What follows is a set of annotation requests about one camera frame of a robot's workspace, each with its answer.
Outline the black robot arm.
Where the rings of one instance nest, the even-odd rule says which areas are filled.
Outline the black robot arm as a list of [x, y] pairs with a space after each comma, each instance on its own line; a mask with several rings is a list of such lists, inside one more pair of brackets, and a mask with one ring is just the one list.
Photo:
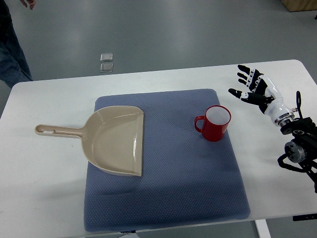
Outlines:
[[284, 146], [284, 154], [277, 162], [280, 167], [299, 173], [306, 173], [317, 188], [317, 125], [310, 117], [304, 118], [301, 112], [301, 93], [296, 92], [298, 118], [284, 116], [278, 122], [284, 135], [293, 139]]

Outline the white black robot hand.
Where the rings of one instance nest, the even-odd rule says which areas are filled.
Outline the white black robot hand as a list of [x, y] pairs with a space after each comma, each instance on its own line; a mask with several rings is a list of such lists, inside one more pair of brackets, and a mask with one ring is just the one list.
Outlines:
[[270, 117], [275, 126], [284, 126], [295, 118], [292, 110], [284, 104], [282, 94], [268, 76], [255, 68], [238, 65], [238, 81], [249, 91], [242, 92], [230, 88], [228, 92], [241, 101], [257, 105], [260, 111]]

